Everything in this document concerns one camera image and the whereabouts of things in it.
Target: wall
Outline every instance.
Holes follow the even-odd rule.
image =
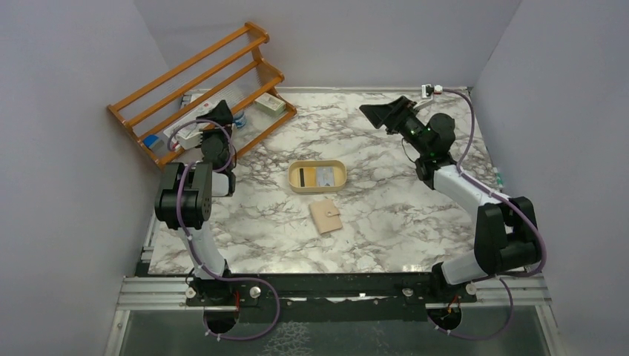
[[[0,354],[100,355],[158,179],[105,106],[168,68],[131,0],[5,0],[0,39]]]
[[[135,0],[175,66],[253,21],[285,86],[473,85],[520,0]]]
[[[536,205],[572,355],[626,355],[629,2],[526,0],[473,99],[511,194]]]

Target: blue container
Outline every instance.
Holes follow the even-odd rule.
[[[247,125],[247,118],[245,117],[244,110],[238,111],[234,114],[234,125],[236,125],[236,128],[242,128]]]

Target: purple cable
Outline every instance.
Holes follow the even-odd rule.
[[[493,334],[487,335],[487,336],[473,336],[473,335],[459,334],[457,332],[452,332],[446,329],[442,329],[441,327],[437,326],[437,324],[435,324],[435,322],[432,321],[432,319],[430,318],[428,318],[428,320],[430,320],[431,323],[435,324],[435,329],[437,329],[438,331],[443,332],[444,334],[447,334],[448,336],[456,337],[458,339],[469,340],[469,341],[485,341],[485,340],[491,340],[494,337],[499,336],[500,334],[502,334],[505,330],[509,328],[509,325],[511,324],[511,320],[513,319],[513,296],[511,295],[511,290],[509,289],[509,286],[507,286],[507,284],[502,279],[499,278],[498,280],[500,281],[500,283],[502,283],[502,285],[504,286],[504,289],[507,290],[507,294],[509,295],[509,316],[507,317],[507,321],[504,322],[504,325],[497,332],[494,332]]]
[[[541,270],[546,265],[546,243],[544,242],[544,239],[541,237],[541,234],[539,233],[539,230],[537,229],[537,227],[535,227],[533,222],[530,221],[530,219],[526,215],[524,215],[524,213],[520,209],[518,209],[518,207],[516,207],[508,199],[505,199],[501,195],[494,194],[493,191],[491,189],[489,189],[486,185],[480,183],[476,179],[470,177],[467,173],[463,172],[463,168],[461,168],[461,163],[463,163],[463,160],[465,159],[465,156],[467,156],[467,153],[470,151],[470,148],[472,147],[472,141],[474,140],[474,129],[475,129],[475,126],[476,126],[476,116],[474,115],[474,107],[472,106],[472,102],[470,101],[470,98],[468,98],[463,93],[461,93],[459,91],[456,91],[456,90],[445,89],[445,88],[444,88],[444,92],[446,92],[446,93],[453,93],[453,94],[458,95],[461,98],[463,98],[467,102],[469,107],[470,107],[470,116],[472,117],[472,129],[470,130],[470,139],[467,141],[467,146],[465,147],[465,150],[463,151],[463,154],[461,155],[461,158],[458,159],[458,162],[456,162],[456,170],[459,172],[461,177],[463,177],[470,184],[474,185],[476,188],[480,189],[481,191],[485,192],[486,194],[489,194],[490,197],[496,198],[497,200],[500,200],[506,206],[508,206],[509,209],[514,211],[518,216],[520,216],[522,221],[524,221],[524,223],[527,224],[527,226],[533,231],[533,233],[537,237],[537,240],[539,241],[539,248],[541,250],[541,259],[539,261],[539,264],[537,265],[537,267],[534,270],[529,271],[529,272],[505,272],[503,274],[510,275],[510,276],[513,276],[513,277],[531,277],[531,276],[533,276],[535,274],[538,274],[539,272],[541,272]]]
[[[188,228],[185,226],[184,222],[183,222],[183,217],[181,215],[181,200],[182,200],[182,193],[183,193],[183,186],[185,184],[185,178],[188,176],[188,173],[190,172],[190,170],[192,169],[192,167],[194,165],[196,165],[197,163],[191,163],[189,165],[186,165],[186,167],[183,170],[183,173],[181,175],[181,180],[179,183],[179,187],[177,189],[177,204],[176,206],[176,211],[177,211],[177,221],[179,222],[179,225],[181,226],[181,229],[183,230],[184,234],[186,235],[186,237],[190,237],[190,231],[188,230]],[[273,318],[273,322],[271,323],[271,325],[269,325],[269,327],[267,327],[266,329],[262,330],[261,332],[254,334],[252,336],[247,336],[247,337],[236,337],[236,336],[222,336],[219,334],[215,334],[212,332],[212,330],[210,330],[210,328],[208,327],[208,324],[205,321],[205,315],[203,316],[203,326],[205,327],[205,335],[212,335],[215,337],[218,337],[219,339],[225,339],[225,340],[238,340],[238,341],[247,341],[247,340],[255,340],[259,337],[262,337],[266,334],[268,334],[271,330],[273,330],[273,328],[277,325],[277,321],[280,319],[280,296],[277,295],[277,291],[275,290],[275,288],[273,288],[273,286],[271,285],[271,283],[265,281],[265,280],[261,280],[260,278],[253,278],[253,277],[237,277],[237,278],[224,278],[219,276],[218,274],[215,274],[214,272],[210,271],[210,269],[205,266],[205,264],[201,261],[201,259],[199,258],[199,255],[197,254],[197,250],[194,248],[194,244],[192,243],[192,240],[188,240],[188,247],[190,248],[190,255],[192,256],[192,260],[194,260],[194,262],[207,274],[209,274],[210,276],[212,276],[215,280],[219,280],[221,282],[243,282],[243,281],[253,281],[253,282],[257,282],[257,283],[262,283],[263,285],[267,286],[271,292],[273,293],[273,296],[275,297],[275,305],[276,305],[276,312],[275,312],[275,317]]]
[[[229,142],[229,158],[227,159],[227,162],[225,163],[225,165],[221,168],[218,169],[214,169],[215,172],[221,172],[224,171],[227,167],[229,167],[229,164],[231,163],[231,158],[233,157],[233,155],[236,154],[236,152],[234,152],[234,143],[231,141],[231,136],[229,136],[229,133],[227,132],[227,130],[221,126],[218,125],[216,122],[212,121],[212,120],[207,120],[207,119],[196,119],[196,120],[191,120],[189,122],[186,122],[185,124],[179,126],[178,128],[175,128],[173,133],[171,133],[171,135],[168,138],[168,141],[166,142],[166,145],[168,147],[169,151],[175,151],[175,147],[171,146],[171,142],[173,142],[173,139],[175,137],[175,135],[177,135],[177,132],[179,132],[182,128],[192,125],[192,124],[212,124],[214,126],[216,126],[217,128],[219,128],[224,134],[225,137],[227,137],[227,142]]]

